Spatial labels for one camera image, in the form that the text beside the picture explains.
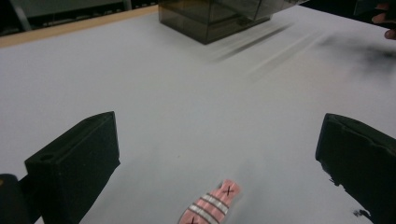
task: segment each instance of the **white stripe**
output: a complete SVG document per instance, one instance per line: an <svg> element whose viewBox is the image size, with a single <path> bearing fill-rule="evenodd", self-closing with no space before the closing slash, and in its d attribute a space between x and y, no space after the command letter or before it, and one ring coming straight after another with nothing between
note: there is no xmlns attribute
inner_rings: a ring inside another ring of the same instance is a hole
<svg viewBox="0 0 396 224"><path fill-rule="evenodd" d="M210 196L210 195L207 195L207 194L204 195L204 196L202 196L202 198L203 198L205 201L207 201L207 202L209 202L209 203L215 205L224 215L227 214L227 212L228 212L228 207L227 207L224 203L222 203L221 201L219 201L218 199L216 199L216 198L214 198L214 197L212 197L212 196Z"/></svg>
<svg viewBox="0 0 396 224"><path fill-rule="evenodd" d="M204 209L197 207L195 204L190 205L190 210L193 211L194 213L200 215L206 221L209 222L209 224L219 224L212 216L210 216Z"/></svg>

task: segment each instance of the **white tabletop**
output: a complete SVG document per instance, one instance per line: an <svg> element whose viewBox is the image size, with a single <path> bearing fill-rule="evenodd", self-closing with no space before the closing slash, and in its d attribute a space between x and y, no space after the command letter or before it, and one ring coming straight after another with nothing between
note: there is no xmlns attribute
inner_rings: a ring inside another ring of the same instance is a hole
<svg viewBox="0 0 396 224"><path fill-rule="evenodd" d="M114 110L121 166L81 223L177 223L225 178L226 224L370 223L315 150L326 113L396 136L384 32L293 7L207 46L151 14L0 49L0 172Z"/></svg>

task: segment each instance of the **pink striped object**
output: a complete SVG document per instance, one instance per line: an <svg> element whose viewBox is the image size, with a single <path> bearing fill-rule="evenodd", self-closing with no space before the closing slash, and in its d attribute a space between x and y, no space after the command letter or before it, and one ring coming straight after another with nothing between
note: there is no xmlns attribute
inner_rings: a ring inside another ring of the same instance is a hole
<svg viewBox="0 0 396 224"><path fill-rule="evenodd" d="M228 212L233 198L241 191L232 180L195 201L184 212L178 224L219 224Z"/></svg>

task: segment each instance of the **white table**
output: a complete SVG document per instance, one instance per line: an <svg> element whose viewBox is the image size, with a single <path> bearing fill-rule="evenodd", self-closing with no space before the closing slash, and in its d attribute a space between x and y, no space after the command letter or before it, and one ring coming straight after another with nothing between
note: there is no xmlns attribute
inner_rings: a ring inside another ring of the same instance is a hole
<svg viewBox="0 0 396 224"><path fill-rule="evenodd" d="M225 178L242 187L226 224L370 223L315 150L326 113L396 136L384 32L293 7L207 46L151 14L0 49L0 171L22 178L29 156L114 110L121 166L81 223L177 223Z"/></svg>

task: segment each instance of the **pink object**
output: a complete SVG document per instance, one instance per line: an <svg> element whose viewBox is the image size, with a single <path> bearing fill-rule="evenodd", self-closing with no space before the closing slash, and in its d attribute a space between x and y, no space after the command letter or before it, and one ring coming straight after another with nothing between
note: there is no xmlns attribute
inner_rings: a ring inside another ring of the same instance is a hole
<svg viewBox="0 0 396 224"><path fill-rule="evenodd" d="M230 208L233 198L241 191L232 180L224 180L215 189L195 201L184 212L179 224L219 224Z"/></svg>

